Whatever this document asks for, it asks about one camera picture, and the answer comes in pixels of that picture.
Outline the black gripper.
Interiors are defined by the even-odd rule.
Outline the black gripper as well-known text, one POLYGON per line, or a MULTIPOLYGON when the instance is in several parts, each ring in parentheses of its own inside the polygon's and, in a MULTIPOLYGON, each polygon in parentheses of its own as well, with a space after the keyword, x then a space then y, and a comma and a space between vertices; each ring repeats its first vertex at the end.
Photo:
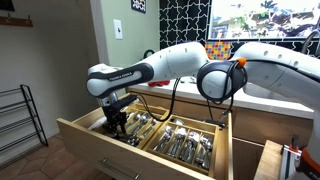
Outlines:
POLYGON ((106 116, 109 116, 107 118, 106 128, 109 133, 114 135, 115 139, 119 138, 117 128, 120 128, 122 133, 126 133, 125 125, 127 123, 127 114, 125 112, 120 112, 120 110, 136 99, 136 95, 128 95, 119 99, 116 94, 111 94, 109 97, 102 100, 103 112, 106 116))

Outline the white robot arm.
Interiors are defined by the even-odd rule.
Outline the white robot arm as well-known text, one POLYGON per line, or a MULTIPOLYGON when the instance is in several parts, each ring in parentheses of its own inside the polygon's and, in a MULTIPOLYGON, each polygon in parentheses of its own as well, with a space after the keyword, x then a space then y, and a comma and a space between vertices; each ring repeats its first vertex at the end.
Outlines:
POLYGON ((250 82, 294 100, 314 111, 310 140, 302 150, 290 180, 319 180, 320 175, 320 59, 281 46, 249 42, 227 61, 211 60, 199 42, 162 49, 127 67, 98 64, 88 70, 87 90, 99 99, 128 86, 196 78, 199 93, 223 102, 250 82))

